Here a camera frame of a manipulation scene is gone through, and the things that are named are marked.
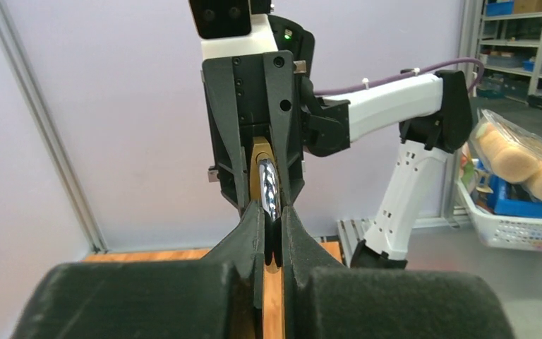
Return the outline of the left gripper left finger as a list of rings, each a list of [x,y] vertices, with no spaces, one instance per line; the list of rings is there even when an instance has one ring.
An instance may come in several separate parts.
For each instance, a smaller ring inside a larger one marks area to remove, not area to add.
[[[265,216],[250,203],[204,257],[53,267],[14,338],[261,338]]]

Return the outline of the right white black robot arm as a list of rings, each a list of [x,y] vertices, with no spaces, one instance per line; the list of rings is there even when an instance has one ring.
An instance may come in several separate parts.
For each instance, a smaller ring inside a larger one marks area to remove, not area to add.
[[[359,90],[316,93],[309,78],[314,37],[247,3],[193,14],[214,171],[238,211],[258,201],[266,214],[265,258],[283,263],[286,214],[303,188],[303,155],[326,157],[399,124],[398,161],[380,211],[358,242],[355,268],[404,268],[426,178],[472,129],[464,74],[441,66],[410,70]]]

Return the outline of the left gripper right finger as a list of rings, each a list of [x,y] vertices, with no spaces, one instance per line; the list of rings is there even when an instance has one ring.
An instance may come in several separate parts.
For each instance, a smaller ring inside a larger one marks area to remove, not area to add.
[[[461,272],[347,268],[282,212],[287,338],[513,338],[502,304]]]

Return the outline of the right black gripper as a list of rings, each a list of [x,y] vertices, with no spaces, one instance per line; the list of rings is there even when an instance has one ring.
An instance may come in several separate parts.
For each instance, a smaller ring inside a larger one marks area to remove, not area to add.
[[[221,194],[243,214],[249,202],[248,179],[256,136],[265,137],[275,155],[282,204],[292,206],[304,186],[300,113],[301,75],[293,54],[278,51],[207,59],[203,85],[214,165]]]

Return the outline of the brass padlock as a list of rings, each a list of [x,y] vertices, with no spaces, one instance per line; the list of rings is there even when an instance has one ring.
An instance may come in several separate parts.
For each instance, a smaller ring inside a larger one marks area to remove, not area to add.
[[[251,199],[264,211],[265,264],[275,273],[283,266],[281,186],[272,147],[263,136],[253,139],[249,177]]]

